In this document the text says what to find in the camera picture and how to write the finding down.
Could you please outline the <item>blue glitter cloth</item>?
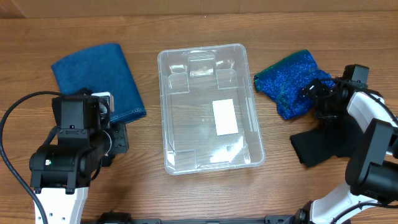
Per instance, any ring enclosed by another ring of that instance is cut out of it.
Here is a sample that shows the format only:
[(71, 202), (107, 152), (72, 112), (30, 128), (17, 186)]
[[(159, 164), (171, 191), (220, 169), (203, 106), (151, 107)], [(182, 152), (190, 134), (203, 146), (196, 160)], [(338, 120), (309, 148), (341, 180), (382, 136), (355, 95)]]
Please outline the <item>blue glitter cloth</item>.
[(308, 50), (295, 52), (254, 76), (257, 92), (263, 92), (277, 105), (278, 114), (286, 120), (305, 115), (313, 101), (302, 90), (319, 79), (328, 88), (334, 83), (331, 75), (318, 68)]

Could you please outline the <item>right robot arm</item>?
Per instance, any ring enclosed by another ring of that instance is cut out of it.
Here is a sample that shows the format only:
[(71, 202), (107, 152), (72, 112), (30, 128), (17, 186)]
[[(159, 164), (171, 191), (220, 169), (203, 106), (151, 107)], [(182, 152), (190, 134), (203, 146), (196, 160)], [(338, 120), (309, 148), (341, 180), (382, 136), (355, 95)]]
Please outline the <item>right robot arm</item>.
[(298, 209), (291, 222), (348, 223), (369, 208), (396, 209), (397, 164), (385, 156), (397, 156), (397, 116), (379, 92), (360, 81), (335, 78), (333, 88), (325, 82), (314, 79), (303, 89), (304, 95), (317, 105), (331, 103), (347, 112), (364, 136), (346, 166), (345, 182)]

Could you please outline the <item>clear plastic container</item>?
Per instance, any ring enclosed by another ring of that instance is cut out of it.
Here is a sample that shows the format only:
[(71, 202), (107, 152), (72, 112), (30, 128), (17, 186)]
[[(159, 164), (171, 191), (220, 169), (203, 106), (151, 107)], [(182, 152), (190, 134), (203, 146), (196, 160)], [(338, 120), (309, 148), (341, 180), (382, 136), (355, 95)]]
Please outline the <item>clear plastic container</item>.
[[(164, 166), (170, 175), (264, 163), (253, 84), (241, 44), (158, 54)], [(232, 99), (238, 133), (218, 136), (212, 102)]]

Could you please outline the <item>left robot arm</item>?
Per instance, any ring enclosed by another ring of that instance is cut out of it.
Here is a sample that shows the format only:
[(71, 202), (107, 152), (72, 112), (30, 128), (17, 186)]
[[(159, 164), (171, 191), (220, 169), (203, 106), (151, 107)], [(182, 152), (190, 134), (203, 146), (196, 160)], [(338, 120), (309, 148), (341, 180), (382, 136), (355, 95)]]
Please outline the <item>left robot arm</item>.
[(29, 161), (30, 185), (45, 212), (35, 212), (36, 222), (80, 223), (91, 182), (129, 149), (126, 125), (60, 128), (57, 136), (56, 145), (46, 142)]

